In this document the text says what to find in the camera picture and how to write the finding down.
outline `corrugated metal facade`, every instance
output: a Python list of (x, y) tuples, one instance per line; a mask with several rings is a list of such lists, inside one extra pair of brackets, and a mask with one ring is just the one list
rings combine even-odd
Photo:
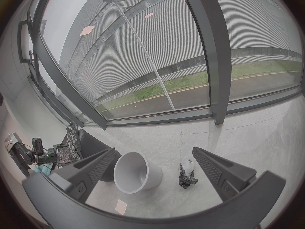
[[(140, 1), (128, 0), (121, 4), (133, 6)], [(264, 0), (218, 1), (227, 23), (231, 49), (263, 46), (302, 52), (298, 30), (292, 18), (275, 6)], [(94, 105), (99, 104), (96, 99), (102, 95), (152, 71), (135, 36), (125, 24), (94, 54), (79, 78), (75, 77), (77, 68), (97, 38), (120, 16), (114, 5), (97, 21), (92, 32), (86, 36), (78, 49), (71, 67), (67, 67), (82, 29), (90, 24), (105, 4), (101, 0), (87, 1), (70, 29), (59, 62), (76, 88)], [(145, 19), (144, 16), (149, 13), (154, 15)], [(157, 69), (204, 54), (196, 24), (184, 0), (166, 0), (158, 3), (132, 18), (131, 23)], [(289, 59), (289, 57), (250, 56), (232, 59), (232, 63), (262, 59)], [(177, 72), (164, 77), (167, 79), (176, 75)], [(142, 84), (123, 93), (128, 94), (141, 88), (143, 88)]]

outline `gray corrugated building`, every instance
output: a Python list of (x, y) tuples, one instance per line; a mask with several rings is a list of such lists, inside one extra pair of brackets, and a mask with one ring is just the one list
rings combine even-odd
[[(232, 64), (301, 61), (298, 29), (279, 0), (218, 0), (227, 23)], [(185, 0), (127, 0), (125, 14), (163, 81), (206, 70), (200, 36)], [(83, 28), (95, 25), (80, 37)], [(114, 4), (88, 0), (65, 41), (59, 65), (95, 106), (158, 83)]]

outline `lamp post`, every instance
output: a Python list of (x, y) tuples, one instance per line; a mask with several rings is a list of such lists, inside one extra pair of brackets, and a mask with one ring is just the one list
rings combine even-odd
[(145, 55), (146, 55), (148, 61), (150, 62), (151, 66), (152, 66), (152, 68), (153, 68), (153, 70), (154, 70), (154, 72), (155, 72), (155, 74), (156, 74), (156, 76), (157, 76), (157, 78), (158, 78), (158, 80), (159, 80), (159, 82), (160, 82), (162, 88), (163, 88), (163, 91), (164, 91), (164, 93), (165, 93), (165, 95), (166, 95), (166, 97), (167, 97), (167, 100), (168, 100), (169, 103), (170, 103), (171, 108), (172, 108), (173, 110), (175, 110), (175, 108), (174, 108), (174, 106), (173, 106), (173, 103), (172, 103), (172, 101), (171, 101), (171, 99), (170, 99), (170, 96), (169, 96), (169, 94), (168, 94), (168, 92), (167, 92), (167, 90), (166, 90), (166, 88), (165, 88), (165, 86), (164, 86), (164, 84), (163, 84), (163, 82), (162, 82), (162, 80), (161, 80), (161, 77), (160, 77), (160, 75), (159, 75), (159, 73), (158, 73), (158, 71), (157, 71), (157, 69), (156, 69), (154, 63), (152, 62), (152, 60), (151, 60), (149, 54), (147, 53), (147, 51), (146, 51), (146, 49), (145, 49), (143, 43), (141, 42), (141, 40), (140, 40), (138, 34), (135, 32), (135, 29), (132, 27), (130, 21), (127, 19), (127, 17), (126, 17), (126, 15), (124, 14), (124, 12), (121, 10), (121, 8), (120, 8), (120, 7), (118, 6), (118, 4), (116, 3), (116, 2), (119, 2), (119, 1), (126, 1), (126, 0), (103, 0), (103, 2), (109, 2), (109, 3), (113, 2), (113, 3), (116, 5), (116, 7), (118, 8), (118, 10), (120, 11), (120, 13), (122, 14), (122, 16), (124, 17), (125, 21), (126, 21), (127, 24), (129, 25), (129, 27), (131, 28), (131, 30), (132, 30), (132, 32), (134, 33), (135, 37), (137, 38), (139, 44), (141, 45), (141, 47), (142, 47), (142, 49), (143, 49), (143, 51), (144, 51), (144, 53), (145, 53)]

